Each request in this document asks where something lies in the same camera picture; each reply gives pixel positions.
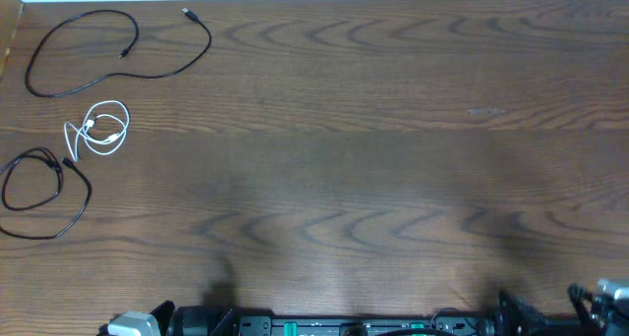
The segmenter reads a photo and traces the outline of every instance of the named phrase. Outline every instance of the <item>coiled black cable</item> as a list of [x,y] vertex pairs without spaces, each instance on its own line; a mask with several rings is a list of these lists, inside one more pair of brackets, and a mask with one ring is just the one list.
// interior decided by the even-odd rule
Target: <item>coiled black cable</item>
[[[43,200],[42,202],[31,204],[26,207],[14,207],[11,204],[9,204],[9,202],[7,202],[7,195],[6,195],[7,186],[9,185],[9,179],[11,179],[11,174],[13,174],[13,171],[16,169],[18,164],[20,164],[22,160],[24,159],[39,160],[43,162],[44,164],[46,164],[50,169],[52,169],[57,175],[57,191],[51,197]],[[83,181],[86,183],[86,186],[87,186],[87,196],[83,203],[83,206],[81,207],[81,210],[79,211],[79,213],[77,213],[75,217],[70,221],[70,223],[64,229],[62,229],[59,233],[55,235],[50,235],[50,236],[27,236],[23,234],[16,234],[16,233],[12,233],[4,229],[2,226],[0,226],[0,233],[6,234],[10,237],[20,238],[20,239],[50,240],[50,239],[55,239],[62,236],[64,233],[68,231],[68,229],[70,229],[79,220],[79,218],[81,218],[81,215],[86,210],[87,204],[89,203],[89,198],[91,197],[91,183],[89,182],[87,177],[75,166],[72,160],[68,158],[64,158],[63,164],[66,167],[72,169],[75,173],[77,173],[77,175],[79,175],[79,177],[83,179]],[[50,202],[51,200],[57,198],[57,196],[61,194],[61,191],[63,190],[63,169],[61,165],[59,164],[57,157],[55,157],[55,155],[48,148],[37,147],[37,148],[33,148],[33,149],[29,149],[25,151],[24,153],[13,158],[11,161],[5,164],[2,168],[0,168],[0,175],[2,175],[2,173],[4,173],[7,169],[8,169],[7,176],[4,179],[4,184],[2,185],[2,193],[0,195],[2,196],[2,204],[5,206],[5,208],[9,210],[25,211],[25,210],[33,209],[36,207],[40,207]]]
[[423,329],[407,328],[407,329],[401,329],[401,330],[395,330],[395,331],[382,332],[382,333],[377,334],[376,336],[411,336],[411,335],[417,335],[420,333],[422,335],[431,335],[431,336],[458,336],[451,332],[429,329],[429,328],[423,328]]
[[76,87],[74,89],[63,91],[63,92],[60,92],[60,93],[44,94],[44,93],[41,93],[41,92],[35,90],[32,87],[32,85],[30,84],[30,72],[32,71],[32,65],[34,64],[35,59],[37,58],[37,55],[39,54],[39,51],[41,51],[41,48],[46,43],[46,40],[48,40],[48,37],[50,37],[50,35],[52,35],[53,32],[55,32],[58,28],[66,25],[68,23],[71,23],[71,22],[73,22],[73,21],[75,21],[77,19],[80,19],[80,18],[83,18],[83,17],[86,17],[86,16],[90,16],[90,15],[93,15],[93,14],[96,14],[96,13],[116,13],[116,14],[120,14],[120,15],[126,16],[134,24],[134,28],[136,29],[136,35],[134,36],[133,41],[131,41],[131,44],[120,53],[119,57],[123,58],[123,57],[127,56],[129,51],[131,51],[131,48],[134,47],[134,45],[136,44],[136,41],[138,41],[138,37],[140,36],[140,29],[138,28],[138,23],[136,22],[136,20],[131,15],[129,15],[126,12],[117,11],[117,10],[96,10],[96,11],[85,12],[85,13],[81,13],[81,14],[73,16],[72,18],[62,22],[57,27],[53,28],[51,31],[48,32],[48,34],[46,36],[44,36],[41,39],[41,41],[39,42],[39,45],[37,45],[37,48],[35,48],[35,51],[32,53],[32,56],[30,57],[29,66],[27,67],[27,71],[26,71],[26,74],[25,74],[25,85],[27,86],[27,89],[30,91],[30,93],[35,95],[35,96],[53,98],[53,97],[59,97],[59,96],[63,96],[63,95],[72,94],[74,92],[77,92],[79,90],[85,89],[85,88],[87,88],[87,87],[89,87],[91,85],[97,84],[100,81],[103,81],[105,79],[108,79],[108,78],[114,77],[114,76],[125,76],[125,77],[133,77],[133,78],[140,78],[140,79],[146,79],[146,80],[154,80],[154,79],[166,78],[166,77],[177,75],[178,73],[186,70],[187,68],[192,66],[195,62],[197,62],[197,60],[199,58],[201,58],[201,56],[203,56],[203,54],[205,52],[207,52],[207,50],[209,49],[209,47],[212,44],[212,34],[211,34],[211,32],[209,32],[209,29],[205,26],[205,24],[199,20],[199,17],[197,17],[197,15],[195,15],[192,11],[188,10],[187,8],[184,8],[183,12],[191,21],[193,21],[195,23],[198,23],[207,32],[208,41],[207,41],[207,45],[205,46],[203,51],[197,57],[195,57],[192,61],[190,61],[188,64],[186,64],[184,67],[182,67],[182,68],[180,68],[178,70],[175,70],[173,72],[169,72],[167,74],[155,75],[155,76],[137,75],[137,74],[130,74],[130,73],[125,73],[125,72],[115,72],[115,73],[110,73],[110,74],[104,75],[102,77],[99,77],[99,78],[97,78],[97,79],[95,79],[95,80],[93,80],[91,82],[83,84],[83,85],[81,85],[79,87]]

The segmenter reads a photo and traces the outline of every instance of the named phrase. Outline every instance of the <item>green connector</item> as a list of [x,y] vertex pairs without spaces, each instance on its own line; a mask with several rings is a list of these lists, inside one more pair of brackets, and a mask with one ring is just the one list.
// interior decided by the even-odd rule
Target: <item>green connector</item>
[[284,336],[297,336],[297,322],[284,323]]
[[[424,328],[424,325],[420,322],[414,322],[411,324],[411,328]],[[413,334],[413,336],[426,336],[424,334]]]

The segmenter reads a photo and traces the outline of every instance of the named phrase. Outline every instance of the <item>black usb cable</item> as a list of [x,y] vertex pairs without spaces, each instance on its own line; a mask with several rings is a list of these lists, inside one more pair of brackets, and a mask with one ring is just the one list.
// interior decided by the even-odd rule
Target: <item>black usb cable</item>
[[[16,169],[18,164],[20,164],[24,159],[39,160],[43,162],[44,164],[46,164],[46,166],[48,166],[51,170],[53,170],[55,174],[57,175],[57,191],[51,197],[43,200],[42,202],[31,204],[24,207],[15,207],[9,204],[9,202],[7,202],[7,194],[6,194],[7,186],[9,185],[9,179],[11,178],[11,174],[13,174],[13,171]],[[81,218],[81,215],[83,214],[83,212],[86,210],[87,204],[89,203],[89,198],[91,197],[91,183],[86,178],[86,176],[75,166],[75,163],[73,163],[72,160],[68,158],[64,158],[63,164],[69,169],[71,169],[72,171],[74,171],[75,173],[77,173],[77,175],[79,175],[79,177],[84,181],[84,183],[86,183],[86,186],[87,186],[87,196],[86,196],[86,199],[84,200],[83,206],[81,207],[81,210],[79,211],[79,213],[77,213],[75,217],[70,221],[70,223],[66,225],[64,229],[59,231],[59,233],[54,234],[54,235],[49,235],[49,236],[28,236],[24,234],[17,234],[17,233],[13,233],[6,230],[2,226],[0,226],[0,233],[6,234],[13,238],[19,238],[19,239],[50,240],[50,239],[61,237],[61,235],[66,233],[68,229],[70,229],[75,223],[77,223],[79,218]],[[5,171],[7,171],[7,176],[5,177],[4,184],[2,185],[2,193],[1,193],[2,204],[5,206],[5,208],[12,211],[25,211],[25,210],[40,207],[50,202],[51,200],[57,198],[57,196],[59,196],[59,194],[61,194],[61,191],[63,190],[63,169],[61,165],[59,164],[57,157],[55,157],[55,155],[48,148],[37,147],[37,148],[27,150],[26,152],[13,158],[13,160],[11,160],[7,164],[5,164],[2,168],[0,168],[0,175],[2,175],[2,173],[4,173]]]
[[195,62],[197,62],[197,60],[199,58],[201,58],[201,56],[203,56],[203,54],[209,49],[209,46],[211,46],[211,44],[212,44],[212,34],[211,34],[211,32],[209,32],[209,29],[205,26],[205,24],[199,20],[199,17],[197,17],[197,15],[194,14],[192,11],[190,11],[188,8],[184,8],[182,11],[186,15],[186,17],[188,17],[191,21],[199,24],[207,32],[208,40],[207,40],[207,45],[205,46],[203,51],[197,57],[195,57],[192,61],[190,61],[188,64],[186,64],[184,67],[182,67],[182,68],[180,68],[178,70],[175,70],[173,72],[169,72],[167,74],[155,75],[155,76],[137,75],[137,74],[130,74],[130,73],[125,73],[125,72],[115,72],[115,73],[110,73],[110,74],[104,75],[102,77],[99,77],[99,78],[97,78],[97,79],[95,79],[95,80],[93,80],[91,82],[83,84],[83,85],[81,85],[79,87],[76,87],[74,89],[63,91],[63,92],[60,92],[60,93],[45,94],[45,93],[41,93],[41,92],[35,90],[32,87],[32,85],[30,84],[30,71],[32,71],[32,65],[34,64],[35,59],[37,58],[37,55],[39,54],[39,51],[41,50],[41,47],[43,47],[43,45],[46,43],[46,40],[48,40],[48,37],[50,37],[50,35],[52,35],[52,33],[55,32],[58,28],[66,25],[68,23],[71,23],[71,22],[73,22],[75,20],[78,20],[78,19],[86,17],[86,16],[93,15],[93,14],[96,14],[96,13],[116,13],[116,14],[123,15],[123,16],[129,18],[129,20],[131,20],[131,22],[134,24],[134,28],[136,29],[136,35],[134,36],[133,41],[131,41],[131,44],[127,48],[122,50],[122,52],[120,53],[119,57],[123,58],[123,57],[127,56],[129,51],[131,51],[132,47],[134,47],[134,45],[136,44],[136,41],[138,41],[138,37],[140,36],[140,29],[138,28],[138,23],[136,22],[136,20],[131,15],[129,15],[128,13],[125,13],[125,12],[122,12],[122,11],[117,11],[117,10],[96,10],[96,11],[85,12],[85,13],[81,13],[81,14],[78,14],[76,16],[73,16],[72,18],[62,22],[57,27],[53,28],[51,31],[48,32],[48,34],[46,36],[44,36],[41,39],[41,41],[39,42],[39,45],[37,45],[37,48],[35,49],[35,51],[33,52],[32,56],[30,57],[29,66],[27,67],[27,72],[25,74],[25,85],[27,86],[27,89],[30,91],[30,93],[35,95],[35,96],[53,98],[53,97],[59,97],[59,96],[63,96],[63,95],[72,94],[74,92],[77,92],[79,90],[83,90],[83,89],[85,89],[85,88],[87,88],[87,87],[89,87],[91,85],[97,84],[100,81],[103,81],[105,79],[108,79],[108,78],[114,77],[114,76],[133,77],[133,78],[146,79],[146,80],[155,80],[155,79],[175,76],[178,73],[180,73],[180,72],[186,70],[187,68],[189,68],[190,66],[192,66]]

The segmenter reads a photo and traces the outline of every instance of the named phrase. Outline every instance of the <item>white cable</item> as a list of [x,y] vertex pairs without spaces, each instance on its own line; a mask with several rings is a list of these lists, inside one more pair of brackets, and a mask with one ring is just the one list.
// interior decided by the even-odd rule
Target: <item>white cable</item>
[[[94,109],[96,109],[98,106],[101,105],[105,105],[105,104],[117,104],[120,105],[120,107],[125,111],[125,115],[127,117],[126,121],[122,121],[119,118],[110,115],[110,114],[100,114],[100,115],[96,115],[95,118],[91,118],[90,115],[91,113],[94,111]],[[116,134],[112,134],[109,135],[105,140],[97,140],[95,138],[93,138],[92,136],[89,135],[89,129],[91,129],[92,127],[94,127],[94,125],[96,124],[96,120],[100,119],[100,118],[109,118],[109,119],[113,119],[115,121],[117,121],[118,123],[120,123],[120,125],[122,126],[122,131],[120,131],[119,133]],[[127,137],[127,129],[129,128],[129,125],[131,124],[131,117],[129,116],[129,110],[127,110],[127,106],[125,106],[125,104],[121,103],[118,100],[105,100],[105,101],[101,101],[99,103],[96,103],[94,105],[92,105],[89,108],[89,111],[87,111],[86,117],[83,120],[83,124],[81,125],[80,129],[77,129],[73,124],[66,122],[63,124],[63,132],[66,136],[66,144],[68,145],[68,150],[70,150],[70,155],[72,156],[72,160],[74,160],[75,162],[79,161],[79,137],[82,137],[87,145],[87,148],[89,148],[92,152],[99,154],[99,155],[109,155],[113,152],[115,152],[121,145],[122,143],[125,141],[125,138]],[[76,133],[77,135],[75,136],[75,145],[74,148],[72,147],[72,145],[70,144],[70,137],[68,136],[68,127],[71,127]],[[118,142],[118,144],[116,144],[116,146],[114,146],[113,149],[107,151],[107,152],[103,152],[103,151],[99,151],[94,149],[94,147],[92,147],[89,143],[92,142],[94,144],[98,144],[98,145],[111,145],[115,142]]]

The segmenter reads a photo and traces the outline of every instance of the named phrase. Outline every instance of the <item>wood grain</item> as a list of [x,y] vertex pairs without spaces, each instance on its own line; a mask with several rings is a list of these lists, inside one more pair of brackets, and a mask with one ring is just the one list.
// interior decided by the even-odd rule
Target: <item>wood grain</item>
[[0,77],[4,70],[5,60],[9,56],[11,41],[13,41],[21,11],[22,1],[0,0]]
[[[178,305],[409,314],[492,306],[499,288],[546,312],[565,288],[629,274],[629,0],[325,0],[26,5],[0,83],[0,158],[66,152],[64,121],[98,100],[133,116],[110,157],[84,153],[94,196],[54,242],[0,238],[0,334],[90,334],[113,313]],[[205,43],[179,76],[160,73]],[[468,115],[497,108],[499,115]],[[107,128],[110,124],[100,124]],[[25,164],[9,191],[51,190]],[[6,226],[42,232],[85,196]]]

